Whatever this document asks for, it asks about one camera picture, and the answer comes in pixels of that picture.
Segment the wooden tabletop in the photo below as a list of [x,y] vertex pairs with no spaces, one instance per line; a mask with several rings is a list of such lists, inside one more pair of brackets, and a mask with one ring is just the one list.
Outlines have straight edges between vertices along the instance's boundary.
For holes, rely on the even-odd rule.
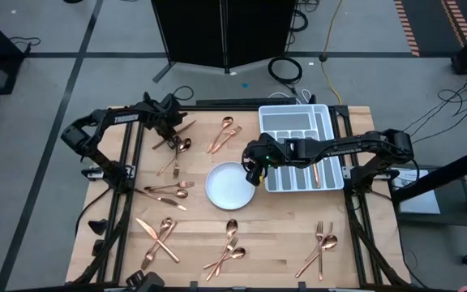
[[[349,112],[355,135],[374,129],[368,107],[349,107]],[[207,154],[207,147],[226,115],[232,116],[234,125],[239,124],[243,129],[218,153]],[[257,187],[254,199],[246,207],[235,211],[219,209],[206,196],[204,184],[207,174],[221,162],[241,160],[246,143],[259,137],[258,112],[190,112],[185,117],[183,125],[194,119],[197,121],[195,125],[182,135],[182,138],[191,138],[193,143],[191,148],[179,157],[181,167],[179,179],[194,181],[195,187],[188,189],[190,194],[184,200],[170,196],[188,210],[183,212],[135,194],[122,266],[122,283],[140,269],[145,252],[153,244],[153,240],[139,226],[135,218],[138,217],[158,229],[163,218],[172,217],[178,221],[178,226],[167,239],[166,244],[178,255],[181,262],[174,263],[163,250],[159,250],[156,259],[148,267],[148,271],[156,272],[165,281],[165,286],[185,287],[189,286],[191,281],[198,281],[200,287],[297,287],[298,281],[305,281],[307,287],[359,287],[343,192],[268,193],[261,186]],[[99,149],[109,159],[118,160],[124,130],[123,125],[110,127],[99,144]],[[134,140],[135,131],[131,138],[128,163],[131,163]],[[151,146],[159,140],[160,137],[155,131],[144,132],[136,179],[137,187],[177,182],[172,179],[172,167],[161,176],[156,176],[156,172],[174,154],[166,146],[153,151]],[[358,154],[360,164],[366,163],[371,158],[372,154],[369,153]],[[95,199],[106,187],[104,182],[91,182],[85,204]],[[388,194],[385,182],[375,182],[373,188],[375,191]],[[77,278],[91,263],[92,245],[96,239],[103,236],[94,234],[86,222],[107,218],[110,201],[111,194],[108,194],[84,215],[75,240],[66,276],[67,281]],[[367,195],[367,202],[376,246],[398,274],[409,281],[392,203],[375,195]],[[202,270],[202,267],[221,257],[226,240],[225,225],[229,219],[238,221],[238,247],[245,247],[247,254],[241,260],[225,262],[219,277],[205,281],[208,271]],[[312,264],[297,279],[295,273],[304,265],[304,259],[317,243],[315,238],[317,221],[332,221],[333,233],[338,237],[339,243],[332,251],[323,255],[323,281],[318,280],[317,264]],[[363,244],[362,252],[367,281],[372,282],[370,261]],[[106,279],[111,278],[110,271],[113,269],[114,257],[115,251],[112,250]]]

